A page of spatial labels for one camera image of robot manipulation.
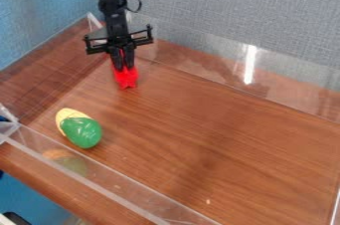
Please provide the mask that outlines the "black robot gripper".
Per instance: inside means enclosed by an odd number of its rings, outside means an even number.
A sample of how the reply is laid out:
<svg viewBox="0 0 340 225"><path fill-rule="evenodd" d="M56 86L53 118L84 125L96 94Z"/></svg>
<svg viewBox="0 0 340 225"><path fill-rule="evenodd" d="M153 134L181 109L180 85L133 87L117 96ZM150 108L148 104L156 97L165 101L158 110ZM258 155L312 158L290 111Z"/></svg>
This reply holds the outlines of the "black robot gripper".
<svg viewBox="0 0 340 225"><path fill-rule="evenodd" d="M124 69L124 59L126 68L134 67L134 48L150 44L153 40L150 24L142 30L132 32L126 14L109 14L104 16L104 24L98 29L84 36L85 51L88 55L110 54L114 69L120 72Z"/></svg>

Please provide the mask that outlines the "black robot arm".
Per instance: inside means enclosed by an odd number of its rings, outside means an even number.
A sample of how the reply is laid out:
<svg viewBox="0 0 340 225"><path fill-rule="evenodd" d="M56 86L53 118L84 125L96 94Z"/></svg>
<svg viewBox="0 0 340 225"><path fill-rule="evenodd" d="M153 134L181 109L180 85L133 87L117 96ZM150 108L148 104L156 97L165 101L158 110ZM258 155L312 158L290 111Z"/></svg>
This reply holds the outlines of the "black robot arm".
<svg viewBox="0 0 340 225"><path fill-rule="evenodd" d="M114 70L118 72L134 67L137 46L153 42L150 25L140 31L129 31L126 12L137 13L141 8L141 0L98 0L105 26L84 36L86 54L109 54Z"/></svg>

